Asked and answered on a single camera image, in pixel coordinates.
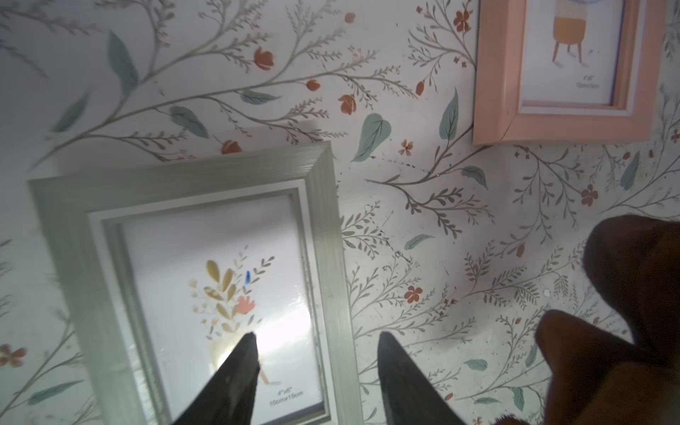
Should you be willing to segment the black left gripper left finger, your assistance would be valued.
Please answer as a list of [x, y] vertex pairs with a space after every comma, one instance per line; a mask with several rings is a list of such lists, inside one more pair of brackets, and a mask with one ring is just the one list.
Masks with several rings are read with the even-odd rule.
[[259, 373], [257, 338], [250, 332], [174, 425], [250, 424]]

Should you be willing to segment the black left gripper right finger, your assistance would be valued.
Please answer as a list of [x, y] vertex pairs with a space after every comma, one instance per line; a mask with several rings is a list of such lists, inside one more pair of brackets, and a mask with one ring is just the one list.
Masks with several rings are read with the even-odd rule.
[[380, 334], [377, 366], [387, 424], [464, 423], [389, 332]]

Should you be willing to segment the brown cloth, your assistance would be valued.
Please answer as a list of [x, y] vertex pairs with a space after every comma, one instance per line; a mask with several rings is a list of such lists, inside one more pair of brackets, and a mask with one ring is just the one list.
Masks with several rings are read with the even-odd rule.
[[545, 424], [662, 424], [679, 403], [679, 223], [626, 214], [597, 224], [582, 267], [623, 329], [546, 312], [535, 342], [551, 378]]

